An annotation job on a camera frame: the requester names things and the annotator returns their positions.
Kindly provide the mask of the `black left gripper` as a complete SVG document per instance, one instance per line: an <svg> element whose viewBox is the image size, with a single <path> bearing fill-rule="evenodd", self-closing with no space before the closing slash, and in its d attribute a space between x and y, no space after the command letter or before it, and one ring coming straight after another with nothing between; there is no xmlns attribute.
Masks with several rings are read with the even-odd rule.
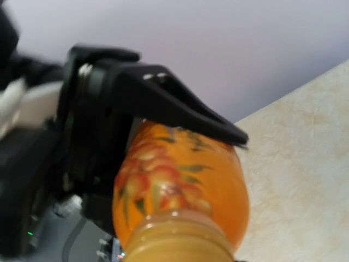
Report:
<svg viewBox="0 0 349 262"><path fill-rule="evenodd" d="M131 116L234 146L248 143L246 132L207 107L167 68L118 64L108 72L113 62L139 60L139 53L116 47L75 45L67 55L55 126L64 132L75 194L90 193L101 177L114 176L125 156Z"/></svg>

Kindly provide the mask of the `orange juice bottle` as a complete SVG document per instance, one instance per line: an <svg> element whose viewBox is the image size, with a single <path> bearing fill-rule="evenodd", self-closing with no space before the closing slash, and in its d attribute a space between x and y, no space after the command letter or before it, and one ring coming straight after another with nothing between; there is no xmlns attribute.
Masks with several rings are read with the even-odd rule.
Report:
<svg viewBox="0 0 349 262"><path fill-rule="evenodd" d="M145 121L114 183L125 261L234 261L249 197L233 146Z"/></svg>

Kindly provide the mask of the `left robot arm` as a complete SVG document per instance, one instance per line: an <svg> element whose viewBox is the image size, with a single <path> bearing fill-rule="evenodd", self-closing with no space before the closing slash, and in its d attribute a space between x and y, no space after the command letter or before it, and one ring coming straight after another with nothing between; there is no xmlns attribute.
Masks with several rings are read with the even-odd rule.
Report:
<svg viewBox="0 0 349 262"><path fill-rule="evenodd" d="M1 9L1 255L27 254L47 209L73 195L109 235L112 181L142 119L233 146L248 135L202 103L167 68L137 52L76 45L64 65L16 51Z"/></svg>

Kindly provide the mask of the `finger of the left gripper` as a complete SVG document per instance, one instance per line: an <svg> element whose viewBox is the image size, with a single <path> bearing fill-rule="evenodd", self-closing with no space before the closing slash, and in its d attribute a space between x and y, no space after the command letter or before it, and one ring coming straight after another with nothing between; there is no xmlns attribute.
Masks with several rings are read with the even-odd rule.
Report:
<svg viewBox="0 0 349 262"><path fill-rule="evenodd" d="M112 197L100 194L84 194L82 215L102 231L115 236L112 221Z"/></svg>

